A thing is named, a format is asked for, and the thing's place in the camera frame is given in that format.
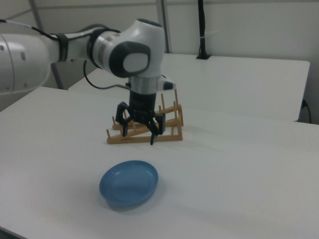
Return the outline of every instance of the black pole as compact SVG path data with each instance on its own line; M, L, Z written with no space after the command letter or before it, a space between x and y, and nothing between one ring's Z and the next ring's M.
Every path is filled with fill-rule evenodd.
M198 0L198 17L199 17L199 36L200 48L197 59L207 60L210 55L207 55L205 48L205 13L203 0Z

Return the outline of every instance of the table surface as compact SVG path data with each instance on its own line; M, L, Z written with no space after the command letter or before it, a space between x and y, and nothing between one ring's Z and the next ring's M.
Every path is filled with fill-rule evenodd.
M27 239L319 236L317 125L183 107L183 141L108 145L118 103L39 88L0 113L0 228ZM155 166L158 188L112 208L100 179L133 159Z
M197 60L194 55L165 54L161 68L176 82L179 98L186 107L296 121L309 65L306 61L218 56ZM98 86L124 85L127 81L101 69L89 74L89 79ZM126 102L129 98L126 90L97 90L85 79L69 90ZM172 100L169 96L168 93L165 98Z

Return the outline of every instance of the white wall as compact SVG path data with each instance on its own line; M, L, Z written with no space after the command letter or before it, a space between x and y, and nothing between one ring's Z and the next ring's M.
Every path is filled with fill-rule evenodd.
M94 23L123 31L137 18L158 21L155 0L37 0L35 3L43 28L50 33L73 32ZM57 68L66 89L84 77L83 61L58 63ZM88 64L87 73L94 69Z
M197 2L167 5L172 52L198 54ZM205 4L204 11L206 32L218 31L206 39L209 54L309 61L305 98L319 124L319 2ZM301 119L308 122L306 110Z
M30 9L28 0L0 0L0 18L10 19L36 26L36 22ZM0 34L4 33L37 34L35 31L25 27L2 23L0 24ZM44 86L56 88L55 79L52 73ZM12 105L14 102L18 101L28 93L30 92L0 96L0 111Z

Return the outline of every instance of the blue plate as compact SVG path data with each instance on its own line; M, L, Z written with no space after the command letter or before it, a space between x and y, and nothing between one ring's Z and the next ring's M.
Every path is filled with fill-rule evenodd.
M126 161L103 175L100 192L114 206L133 206L146 201L155 191L158 181L158 172L151 164Z

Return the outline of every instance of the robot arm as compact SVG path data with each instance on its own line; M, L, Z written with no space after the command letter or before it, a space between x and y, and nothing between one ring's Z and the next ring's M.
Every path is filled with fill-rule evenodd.
M152 132L152 143L154 136L165 129L165 115L154 112L156 92L175 88L161 75L163 53L163 28L144 19L136 20L123 32L99 25L50 38L0 34L0 94L41 86L48 78L51 63L90 60L117 77L129 78L130 103L118 105L116 121L123 126L123 136L130 120L145 124ZM128 119L123 118L124 110L130 114Z

